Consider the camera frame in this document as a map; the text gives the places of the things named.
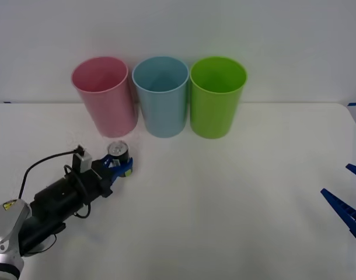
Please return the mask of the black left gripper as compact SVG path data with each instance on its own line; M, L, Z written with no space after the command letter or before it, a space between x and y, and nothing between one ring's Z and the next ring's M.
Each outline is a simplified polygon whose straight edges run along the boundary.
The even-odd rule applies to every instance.
M81 173L89 199L107 198L113 191L111 186L119 177L128 177L133 170L133 158L119 160L112 155L106 155L101 160L92 162L91 169Z

